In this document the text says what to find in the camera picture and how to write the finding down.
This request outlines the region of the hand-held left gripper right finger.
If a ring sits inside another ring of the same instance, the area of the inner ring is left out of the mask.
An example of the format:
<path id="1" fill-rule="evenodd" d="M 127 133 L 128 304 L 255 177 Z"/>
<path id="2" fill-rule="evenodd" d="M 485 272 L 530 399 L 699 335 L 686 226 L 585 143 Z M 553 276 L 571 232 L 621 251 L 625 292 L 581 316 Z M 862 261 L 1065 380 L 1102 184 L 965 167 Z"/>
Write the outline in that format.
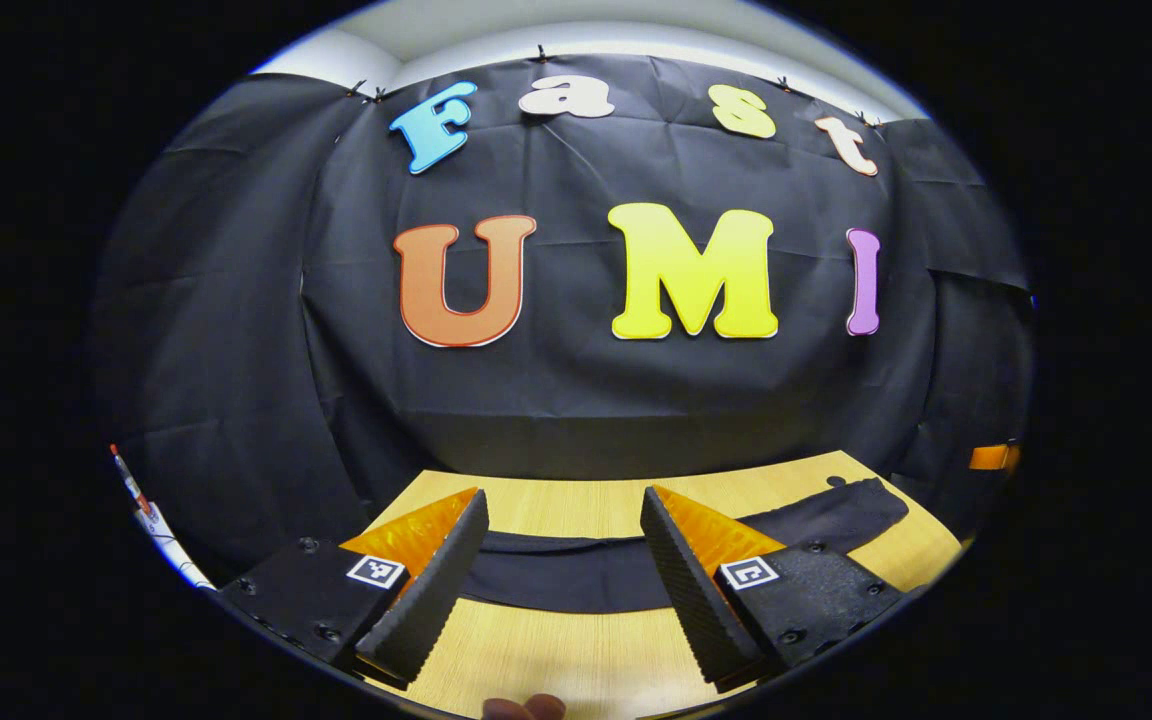
<path id="1" fill-rule="evenodd" d="M 718 691 L 794 670 L 905 600 L 846 552 L 786 544 L 664 486 L 641 529 L 705 682 Z"/>

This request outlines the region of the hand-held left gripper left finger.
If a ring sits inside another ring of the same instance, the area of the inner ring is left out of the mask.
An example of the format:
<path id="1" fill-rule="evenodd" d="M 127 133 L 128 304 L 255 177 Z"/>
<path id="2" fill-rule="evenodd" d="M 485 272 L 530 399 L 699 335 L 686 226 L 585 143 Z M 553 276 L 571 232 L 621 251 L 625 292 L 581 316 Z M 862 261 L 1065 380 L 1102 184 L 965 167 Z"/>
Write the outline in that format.
<path id="1" fill-rule="evenodd" d="M 303 537 L 220 596 L 317 661 L 397 689 L 419 676 L 488 530 L 483 488 L 343 543 Z"/>

